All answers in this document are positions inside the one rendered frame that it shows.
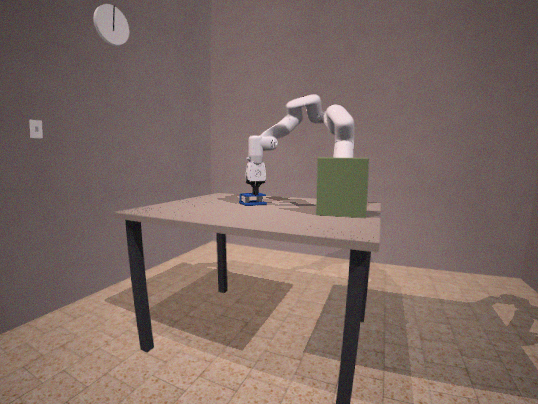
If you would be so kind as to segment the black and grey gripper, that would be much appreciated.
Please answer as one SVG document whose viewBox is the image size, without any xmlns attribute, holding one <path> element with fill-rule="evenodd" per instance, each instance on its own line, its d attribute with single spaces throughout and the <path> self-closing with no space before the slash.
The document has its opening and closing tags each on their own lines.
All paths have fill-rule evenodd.
<svg viewBox="0 0 538 404">
<path fill-rule="evenodd" d="M 248 176 L 248 178 L 247 178 Z M 258 195 L 259 187 L 265 183 L 266 169 L 263 162 L 250 162 L 246 167 L 246 183 L 252 186 L 252 192 L 254 195 Z M 251 182 L 249 182 L 251 181 Z M 261 182 L 260 182 L 261 181 Z M 256 182 L 256 185 L 255 185 Z"/>
</svg>

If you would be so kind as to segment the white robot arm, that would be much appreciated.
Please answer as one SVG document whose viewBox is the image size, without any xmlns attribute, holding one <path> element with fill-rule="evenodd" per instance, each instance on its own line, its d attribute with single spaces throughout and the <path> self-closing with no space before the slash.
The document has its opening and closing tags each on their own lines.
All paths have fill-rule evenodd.
<svg viewBox="0 0 538 404">
<path fill-rule="evenodd" d="M 305 106 L 311 122 L 324 123 L 328 130 L 335 135 L 333 157 L 354 158 L 354 144 L 351 143 L 354 143 L 354 120 L 352 116 L 340 105 L 331 105 L 326 112 L 322 112 L 320 97 L 318 95 L 309 95 L 288 102 L 286 105 L 287 116 L 260 136 L 249 137 L 249 156 L 246 160 L 249 162 L 263 162 L 263 151 L 276 149 L 278 146 L 277 139 L 288 135 L 301 123 L 303 119 L 301 107 Z M 336 125 L 336 129 L 334 125 Z"/>
</svg>

